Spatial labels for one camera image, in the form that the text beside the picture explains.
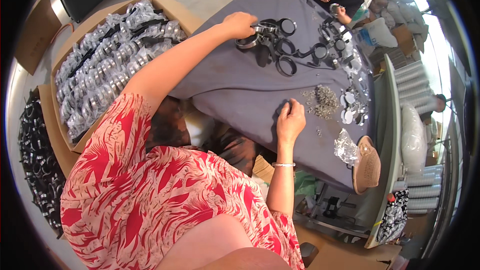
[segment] bangle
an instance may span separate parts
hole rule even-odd
[[[273,163],[272,163],[272,166],[273,166],[273,167],[293,167],[293,166],[295,166],[295,163],[291,163],[291,164],[280,164],[280,163],[277,163],[277,162],[273,162]]]

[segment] white round disc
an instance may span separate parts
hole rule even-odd
[[[341,96],[340,96],[340,104],[341,104],[343,107],[347,107],[347,102],[345,101],[345,95],[341,95]]]
[[[345,93],[345,100],[346,100],[346,102],[348,102],[349,104],[352,104],[352,103],[355,102],[355,96],[353,96],[353,94],[350,93],[350,92],[346,92],[346,93]]]
[[[353,114],[352,114],[351,111],[346,111],[344,117],[345,117],[345,123],[346,123],[346,124],[352,123]]]

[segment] table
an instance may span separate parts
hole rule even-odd
[[[236,11],[248,12],[260,20],[291,18],[297,23],[297,31],[289,39],[302,52],[308,51],[319,42],[319,25],[329,17],[313,0],[233,0],[194,34],[221,23],[225,16]],[[367,73],[367,60],[363,64],[362,71]],[[321,64],[321,69],[297,64],[297,74],[293,77],[280,75],[273,63],[261,68],[252,52],[239,51],[234,41],[230,40],[202,60],[170,95],[179,99],[192,98],[193,104],[201,112],[276,151],[277,109],[289,98],[304,104],[306,99],[301,92],[313,91],[319,84],[330,87],[337,97],[350,86],[345,71],[334,70],[324,63]],[[373,89],[371,82],[371,99]],[[349,132],[355,142],[363,135],[371,136],[369,128],[375,127],[371,123],[375,120],[374,109],[375,104],[372,101],[369,121],[363,126],[355,123],[343,124],[340,118],[341,108],[332,114],[332,120],[307,114],[306,127],[295,144],[294,161],[331,187],[354,192],[351,169],[333,154],[334,140],[338,138],[342,128]],[[316,133],[317,127],[321,129],[321,137]]]

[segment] clear plastic packaging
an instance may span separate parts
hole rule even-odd
[[[166,24],[164,37],[165,38],[172,38],[172,39],[177,40],[179,42],[187,39],[187,35],[180,28],[180,24],[179,24],[178,20],[169,21]]]
[[[411,173],[421,173],[427,157],[427,142],[419,114],[411,104],[402,107],[402,160],[404,169]]]
[[[333,141],[333,144],[334,155],[350,166],[356,167],[358,165],[360,150],[346,129],[342,128],[338,138]]]
[[[186,39],[178,21],[169,25],[151,25],[140,36],[133,38],[135,29],[155,19],[168,21],[163,13],[155,13],[150,1],[141,0],[129,4],[123,15],[108,15],[104,24],[86,33],[79,44],[72,45],[72,52],[55,75],[60,120],[69,129],[70,141],[73,142],[95,123],[135,73],[173,47],[171,39],[145,47],[142,38],[163,37],[168,29],[169,38],[175,41]],[[112,28],[117,31],[106,38]]]

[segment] floral cloth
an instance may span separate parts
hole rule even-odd
[[[291,217],[270,212],[259,186],[212,152],[154,147],[146,100],[118,97],[72,169],[63,231],[90,269],[154,269],[195,225],[227,213],[255,247],[303,269]]]

